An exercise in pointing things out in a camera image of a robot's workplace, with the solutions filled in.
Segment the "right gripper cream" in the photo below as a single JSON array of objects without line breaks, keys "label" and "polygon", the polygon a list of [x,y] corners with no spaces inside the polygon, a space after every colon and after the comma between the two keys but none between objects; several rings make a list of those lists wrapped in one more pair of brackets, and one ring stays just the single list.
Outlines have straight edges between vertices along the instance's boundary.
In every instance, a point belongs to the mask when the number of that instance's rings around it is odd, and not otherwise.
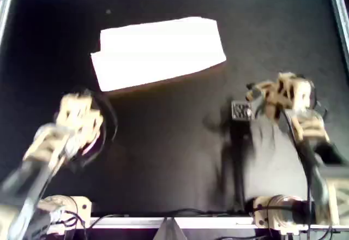
[{"label": "right gripper cream", "polygon": [[297,78],[298,75],[291,72],[279,73],[276,81],[248,83],[245,98],[247,101],[261,98],[268,106],[281,105],[285,109],[296,110],[294,82]]}]

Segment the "left gripper cream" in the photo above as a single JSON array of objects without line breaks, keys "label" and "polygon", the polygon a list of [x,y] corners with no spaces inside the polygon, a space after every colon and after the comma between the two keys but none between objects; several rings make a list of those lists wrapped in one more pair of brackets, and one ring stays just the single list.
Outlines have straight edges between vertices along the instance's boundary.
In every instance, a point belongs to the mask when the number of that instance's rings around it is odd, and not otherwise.
[{"label": "left gripper cream", "polygon": [[103,116],[92,104],[90,94],[69,93],[61,99],[56,124],[68,130],[73,148],[84,148],[100,136]]}]

